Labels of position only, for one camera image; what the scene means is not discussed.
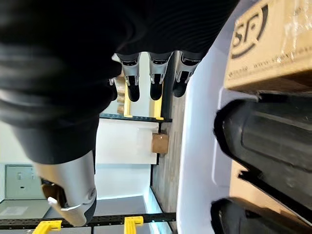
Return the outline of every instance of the white wall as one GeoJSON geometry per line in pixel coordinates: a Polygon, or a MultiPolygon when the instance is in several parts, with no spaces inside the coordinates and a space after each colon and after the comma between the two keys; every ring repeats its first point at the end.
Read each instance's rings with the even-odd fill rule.
{"type": "Polygon", "coordinates": [[[0,163],[31,163],[9,124],[0,121],[0,163]]]}
{"type": "MultiPolygon", "coordinates": [[[[152,132],[158,123],[100,119],[97,130],[97,163],[156,164],[151,152],[152,132]]],[[[11,127],[0,122],[0,163],[31,163],[11,127]]]]}
{"type": "Polygon", "coordinates": [[[150,187],[151,165],[97,164],[97,198],[143,195],[150,187]]]}
{"type": "Polygon", "coordinates": [[[5,196],[5,165],[0,163],[0,202],[5,196]]]}
{"type": "Polygon", "coordinates": [[[97,130],[97,163],[156,164],[152,133],[158,123],[100,119],[97,130]]]}

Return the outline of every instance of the robotic finger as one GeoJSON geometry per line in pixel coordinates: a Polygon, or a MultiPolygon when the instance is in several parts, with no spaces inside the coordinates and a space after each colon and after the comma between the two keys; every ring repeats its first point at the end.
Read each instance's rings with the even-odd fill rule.
{"type": "Polygon", "coordinates": [[[140,89],[138,85],[140,54],[141,53],[132,55],[117,54],[128,86],[129,99],[133,102],[138,101],[140,98],[140,89]]]}
{"type": "Polygon", "coordinates": [[[162,95],[162,84],[166,75],[169,59],[172,52],[156,54],[149,52],[150,57],[150,95],[153,100],[160,99],[162,95]]]}
{"type": "Polygon", "coordinates": [[[184,95],[191,76],[206,53],[191,53],[181,51],[175,70],[173,94],[179,98],[184,95]]]}

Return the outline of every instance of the electrical panel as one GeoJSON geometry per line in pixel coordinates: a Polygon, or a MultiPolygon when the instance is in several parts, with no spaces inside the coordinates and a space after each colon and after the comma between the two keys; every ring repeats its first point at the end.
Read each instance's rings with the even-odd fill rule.
{"type": "Polygon", "coordinates": [[[5,199],[45,199],[41,180],[32,166],[6,166],[5,199]]]}

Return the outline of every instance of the sf logo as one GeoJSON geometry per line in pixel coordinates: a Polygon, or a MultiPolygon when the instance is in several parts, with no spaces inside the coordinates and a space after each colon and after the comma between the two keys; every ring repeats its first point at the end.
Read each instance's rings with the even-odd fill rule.
{"type": "Polygon", "coordinates": [[[232,59],[237,59],[248,53],[260,40],[268,20],[268,5],[261,8],[261,13],[254,14],[247,22],[236,27],[231,54],[232,59]]]}

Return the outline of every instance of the gray floor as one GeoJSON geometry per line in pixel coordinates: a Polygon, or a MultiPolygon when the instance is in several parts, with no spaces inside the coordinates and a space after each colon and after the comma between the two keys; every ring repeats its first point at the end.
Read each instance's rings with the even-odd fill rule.
{"type": "Polygon", "coordinates": [[[47,200],[5,200],[0,204],[0,219],[42,218],[49,208],[47,200]]]}
{"type": "MultiPolygon", "coordinates": [[[[159,157],[159,165],[153,167],[152,188],[164,212],[176,212],[177,192],[180,171],[180,156],[184,120],[185,95],[172,100],[172,123],[162,125],[169,134],[169,151],[159,157]]],[[[176,223],[170,223],[176,232],[176,223]]]]}

